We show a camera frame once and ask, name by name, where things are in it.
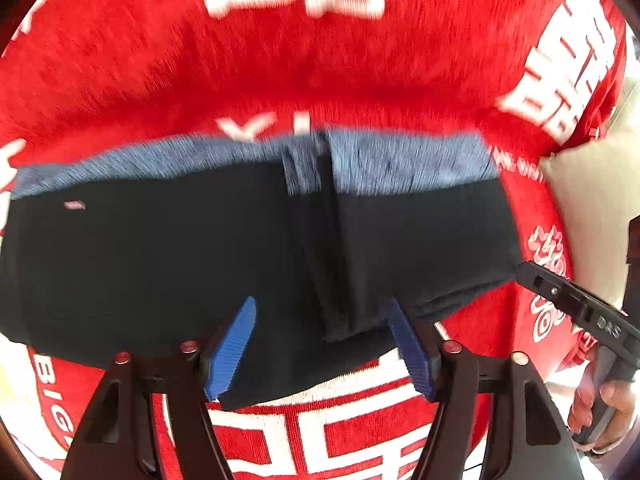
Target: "human hand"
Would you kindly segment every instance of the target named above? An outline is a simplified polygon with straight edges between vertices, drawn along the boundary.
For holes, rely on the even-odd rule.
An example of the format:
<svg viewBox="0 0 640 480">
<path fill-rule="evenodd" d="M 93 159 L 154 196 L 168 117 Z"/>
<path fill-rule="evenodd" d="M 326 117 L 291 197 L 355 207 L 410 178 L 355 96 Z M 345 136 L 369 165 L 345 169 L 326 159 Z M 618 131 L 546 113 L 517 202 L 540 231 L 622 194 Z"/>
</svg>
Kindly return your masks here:
<svg viewBox="0 0 640 480">
<path fill-rule="evenodd" d="M 591 408 L 596 399 L 596 389 L 593 383 L 596 352 L 597 347 L 594 347 L 586 356 L 590 363 L 582 375 L 580 385 L 576 388 L 574 403 L 569 411 L 567 424 L 574 433 L 580 433 L 583 426 L 590 426 L 593 422 Z M 630 383 L 625 381 L 604 383 L 600 387 L 600 397 L 605 404 L 614 407 L 616 413 L 599 439 L 586 446 L 577 446 L 580 450 L 598 450 L 615 445 L 625 437 L 634 422 L 638 396 Z"/>
</svg>

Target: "small pink label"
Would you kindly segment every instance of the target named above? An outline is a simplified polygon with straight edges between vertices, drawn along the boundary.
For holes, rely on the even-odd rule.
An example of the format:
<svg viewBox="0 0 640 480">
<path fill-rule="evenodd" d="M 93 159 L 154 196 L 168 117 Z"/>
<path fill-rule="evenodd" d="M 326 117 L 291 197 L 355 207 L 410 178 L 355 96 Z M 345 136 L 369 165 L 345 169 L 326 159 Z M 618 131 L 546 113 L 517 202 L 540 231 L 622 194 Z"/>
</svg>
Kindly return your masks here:
<svg viewBox="0 0 640 480">
<path fill-rule="evenodd" d="M 82 200 L 71 200 L 70 202 L 65 202 L 65 208 L 71 210 L 86 209 Z"/>
</svg>

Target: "red blanket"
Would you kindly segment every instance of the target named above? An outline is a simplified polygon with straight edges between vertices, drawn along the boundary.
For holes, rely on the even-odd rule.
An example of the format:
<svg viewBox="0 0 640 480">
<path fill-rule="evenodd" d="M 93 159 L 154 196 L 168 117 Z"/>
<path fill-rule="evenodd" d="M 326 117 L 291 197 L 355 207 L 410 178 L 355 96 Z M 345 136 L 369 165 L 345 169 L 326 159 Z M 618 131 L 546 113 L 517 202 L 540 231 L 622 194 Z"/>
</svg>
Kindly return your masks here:
<svg viewBox="0 0 640 480">
<path fill-rule="evenodd" d="M 38 0 L 0 59 L 0 145 L 16 168 L 190 132 L 256 141 L 325 124 L 479 130 L 502 169 L 524 258 L 570 278 L 536 162 L 604 134 L 624 31 L 610 0 Z M 8 145 L 15 139 L 25 143 Z M 4 168 L 3 186 L 12 175 Z M 480 354 L 526 352 L 542 376 L 582 338 L 514 284 L 443 325 Z M 20 439 L 59 470 L 101 371 L 30 357 L 59 450 Z M 475 443 L 488 407 L 479 399 Z M 211 409 L 237 478 L 318 480 L 406 478 L 434 414 L 394 353 L 288 399 Z M 173 480 L 161 398 L 156 412 Z"/>
</svg>

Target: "metal bolt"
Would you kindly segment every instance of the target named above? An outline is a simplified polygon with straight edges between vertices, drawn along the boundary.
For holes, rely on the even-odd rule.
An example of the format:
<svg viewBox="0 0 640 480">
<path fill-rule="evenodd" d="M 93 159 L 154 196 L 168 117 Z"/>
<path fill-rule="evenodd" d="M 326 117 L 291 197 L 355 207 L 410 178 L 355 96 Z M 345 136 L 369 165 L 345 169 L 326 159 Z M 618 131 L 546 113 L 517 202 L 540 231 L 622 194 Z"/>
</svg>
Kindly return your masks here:
<svg viewBox="0 0 640 480">
<path fill-rule="evenodd" d="M 125 365 L 131 361 L 131 354 L 129 352 L 118 352 L 115 361 L 117 365 Z"/>
<path fill-rule="evenodd" d="M 442 349 L 449 354 L 459 354 L 462 352 L 462 345 L 459 342 L 450 339 L 442 344 Z"/>
<path fill-rule="evenodd" d="M 524 352 L 514 352 L 511 354 L 511 360 L 517 365 L 524 366 L 529 362 L 529 356 Z"/>
<path fill-rule="evenodd" d="M 198 351 L 198 342 L 189 340 L 180 343 L 180 352 L 183 354 L 193 354 Z"/>
</svg>

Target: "black cloth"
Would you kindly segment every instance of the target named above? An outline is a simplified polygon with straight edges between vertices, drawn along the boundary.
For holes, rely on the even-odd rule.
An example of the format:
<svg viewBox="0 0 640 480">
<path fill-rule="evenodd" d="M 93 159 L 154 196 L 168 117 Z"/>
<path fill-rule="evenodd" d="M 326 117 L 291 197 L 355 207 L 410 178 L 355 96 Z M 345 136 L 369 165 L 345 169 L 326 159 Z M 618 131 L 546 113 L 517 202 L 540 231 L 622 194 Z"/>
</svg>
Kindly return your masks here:
<svg viewBox="0 0 640 480">
<path fill-rule="evenodd" d="M 497 179 L 395 196 L 289 196 L 280 162 L 110 180 L 14 201 L 0 258 L 0 332 L 107 367 L 174 352 L 235 314 L 257 325 L 225 409 L 293 394 L 390 350 L 378 305 L 442 319 L 511 279 L 518 238 Z M 84 208 L 65 207 L 82 202 Z M 326 326 L 346 320 L 342 334 Z"/>
</svg>

